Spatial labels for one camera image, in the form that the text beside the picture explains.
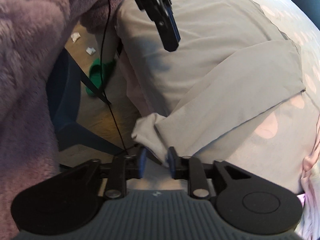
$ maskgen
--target gray ridged surface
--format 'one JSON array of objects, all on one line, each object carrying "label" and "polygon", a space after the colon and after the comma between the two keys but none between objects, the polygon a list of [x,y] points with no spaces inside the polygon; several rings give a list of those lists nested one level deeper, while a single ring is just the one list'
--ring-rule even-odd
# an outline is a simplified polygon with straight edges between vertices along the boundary
[{"label": "gray ridged surface", "polygon": [[184,191],[132,190],[107,201],[86,226],[60,236],[22,231],[14,240],[301,240],[293,231],[276,236],[244,233],[223,221],[208,201]]}]

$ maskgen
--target black cable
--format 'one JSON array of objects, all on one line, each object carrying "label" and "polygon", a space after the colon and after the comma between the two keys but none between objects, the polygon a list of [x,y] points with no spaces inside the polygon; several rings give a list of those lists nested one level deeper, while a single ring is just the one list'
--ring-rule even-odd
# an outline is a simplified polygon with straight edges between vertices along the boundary
[{"label": "black cable", "polygon": [[119,156],[119,155],[121,155],[122,153],[125,153],[125,152],[128,154],[127,151],[129,151],[129,150],[131,150],[131,149],[133,149],[133,148],[135,148],[135,147],[138,147],[138,146],[139,146],[139,144],[138,144],[138,143],[135,143],[135,144],[132,145],[131,147],[127,148],[126,150],[123,150],[123,151],[121,151],[121,152],[119,152],[119,153],[116,153],[114,156],[117,157],[117,156]]},{"label": "black cable", "polygon": [[101,78],[101,85],[102,85],[102,88],[103,88],[103,95],[104,97],[106,98],[107,100],[107,105],[109,107],[109,110],[110,110],[110,113],[112,115],[112,118],[113,118],[113,121],[115,122],[115,125],[116,125],[116,128],[118,130],[118,133],[119,133],[119,136],[120,136],[120,139],[121,139],[121,142],[122,142],[122,146],[124,148],[124,151],[128,154],[128,151],[127,151],[127,148],[125,147],[124,145],[124,141],[123,141],[123,138],[122,138],[122,135],[120,133],[120,130],[119,130],[119,127],[117,125],[117,122],[116,122],[116,119],[115,119],[115,116],[112,112],[112,109],[111,109],[111,105],[107,99],[107,95],[106,95],[106,92],[104,90],[104,82],[103,82],[103,78],[102,78],[102,52],[103,52],[103,44],[104,44],[104,40],[105,40],[105,37],[106,37],[106,32],[107,32],[107,28],[108,28],[108,24],[109,24],[109,20],[110,20],[110,16],[111,16],[111,2],[110,0],[108,0],[108,7],[109,7],[109,11],[108,11],[108,18],[107,18],[107,22],[106,22],[106,26],[104,27],[104,32],[103,32],[103,38],[102,38],[102,44],[101,44],[101,51],[100,51],[100,78]]}]

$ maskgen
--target pink fabric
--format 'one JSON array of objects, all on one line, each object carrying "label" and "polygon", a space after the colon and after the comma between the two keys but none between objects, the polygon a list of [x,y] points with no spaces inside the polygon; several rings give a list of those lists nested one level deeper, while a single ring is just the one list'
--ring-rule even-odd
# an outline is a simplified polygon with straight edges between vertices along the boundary
[{"label": "pink fabric", "polygon": [[320,237],[320,117],[316,129],[315,146],[312,153],[303,160],[301,176],[305,202],[297,233],[307,240],[317,240]]},{"label": "pink fabric", "polygon": [[298,199],[300,200],[301,202],[301,205],[304,206],[304,202],[306,200],[306,194],[300,194],[300,195],[297,195]]},{"label": "pink fabric", "polygon": [[[112,12],[120,1],[111,0]],[[13,198],[57,172],[45,86],[74,26],[87,14],[92,18],[82,19],[85,27],[101,30],[107,0],[0,0],[1,240],[18,232],[10,214]]]}]

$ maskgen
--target white tissue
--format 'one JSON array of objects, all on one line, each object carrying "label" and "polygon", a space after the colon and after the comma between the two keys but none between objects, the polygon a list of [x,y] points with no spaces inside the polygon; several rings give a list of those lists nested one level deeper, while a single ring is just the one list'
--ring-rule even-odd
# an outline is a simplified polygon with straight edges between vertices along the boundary
[{"label": "white tissue", "polygon": [[75,43],[80,37],[81,37],[80,33],[78,33],[78,32],[71,34],[71,39],[72,39],[73,43]]},{"label": "white tissue", "polygon": [[90,56],[96,53],[96,50],[94,48],[87,48],[85,50]]}]

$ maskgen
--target wooden floor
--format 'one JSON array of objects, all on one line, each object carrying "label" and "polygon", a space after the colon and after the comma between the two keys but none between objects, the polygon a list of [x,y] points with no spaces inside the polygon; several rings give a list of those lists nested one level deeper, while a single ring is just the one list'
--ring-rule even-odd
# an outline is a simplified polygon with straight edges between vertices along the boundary
[{"label": "wooden floor", "polygon": [[[81,38],[74,44],[72,40],[69,39],[66,44],[66,49],[84,72],[88,74],[90,65],[99,57],[96,41],[94,36],[88,34],[80,25],[75,27],[75,31],[80,33]],[[87,47],[94,47],[97,52],[90,56],[85,51]],[[89,97],[85,92],[85,86],[83,84],[81,85],[81,104],[77,122],[97,135],[123,148],[108,106],[98,98]],[[133,145],[131,132],[140,114],[126,96],[126,82],[119,68],[116,68],[113,77],[108,83],[106,94],[112,104],[112,110],[124,138],[125,146],[130,147]],[[67,166],[75,166],[92,158],[99,158],[104,163],[111,161],[111,155],[82,145],[73,146],[59,153],[59,162]]]}]

